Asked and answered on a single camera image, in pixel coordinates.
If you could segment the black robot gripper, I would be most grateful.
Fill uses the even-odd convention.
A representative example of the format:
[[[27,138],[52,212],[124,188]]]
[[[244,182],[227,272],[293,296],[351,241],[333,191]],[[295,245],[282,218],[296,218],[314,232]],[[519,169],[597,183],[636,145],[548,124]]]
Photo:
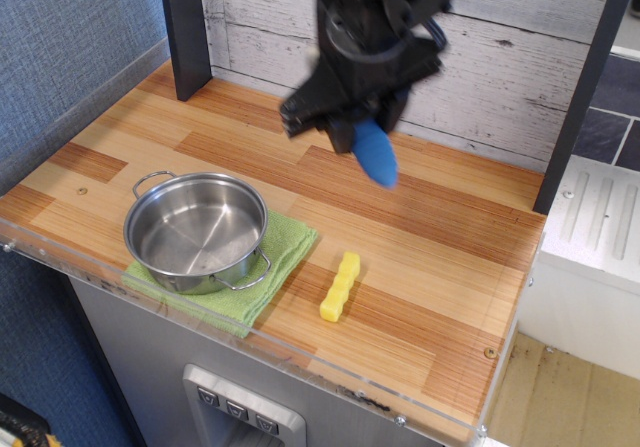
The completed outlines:
[[[435,20],[451,0],[316,0],[318,59],[280,107],[288,136],[324,130],[348,154],[354,125],[392,132],[411,87],[436,74],[447,39]]]

